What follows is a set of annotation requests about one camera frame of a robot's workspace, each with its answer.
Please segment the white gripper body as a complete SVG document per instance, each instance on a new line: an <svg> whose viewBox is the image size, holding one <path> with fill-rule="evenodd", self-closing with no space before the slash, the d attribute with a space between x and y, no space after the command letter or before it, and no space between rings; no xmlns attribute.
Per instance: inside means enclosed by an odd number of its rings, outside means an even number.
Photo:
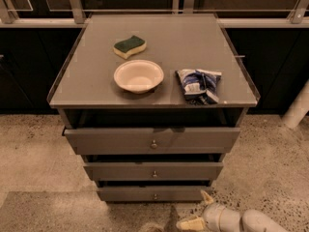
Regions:
<svg viewBox="0 0 309 232"><path fill-rule="evenodd" d="M211 232L240 232L240 213L218 203L210 204L202 218Z"/></svg>

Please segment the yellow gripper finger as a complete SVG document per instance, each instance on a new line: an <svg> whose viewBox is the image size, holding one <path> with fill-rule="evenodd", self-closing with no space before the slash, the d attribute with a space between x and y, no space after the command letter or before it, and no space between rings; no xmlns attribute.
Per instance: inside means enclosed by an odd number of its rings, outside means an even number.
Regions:
<svg viewBox="0 0 309 232"><path fill-rule="evenodd" d="M214 202L213 198L203 189L201 190L201 195L206 206Z"/></svg>
<svg viewBox="0 0 309 232"><path fill-rule="evenodd" d="M206 229L205 222L201 217L189 217L180 220L176 223L176 226L180 230L203 231Z"/></svg>

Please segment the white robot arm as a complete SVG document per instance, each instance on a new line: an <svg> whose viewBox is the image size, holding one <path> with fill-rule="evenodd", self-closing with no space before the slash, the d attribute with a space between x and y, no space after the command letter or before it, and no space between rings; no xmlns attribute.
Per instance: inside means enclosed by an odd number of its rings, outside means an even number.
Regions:
<svg viewBox="0 0 309 232"><path fill-rule="evenodd" d="M205 202L203 213L188 217L176 223L182 231L205 232L289 232L273 219L257 210L247 210L243 214L216 203L204 190L201 195Z"/></svg>

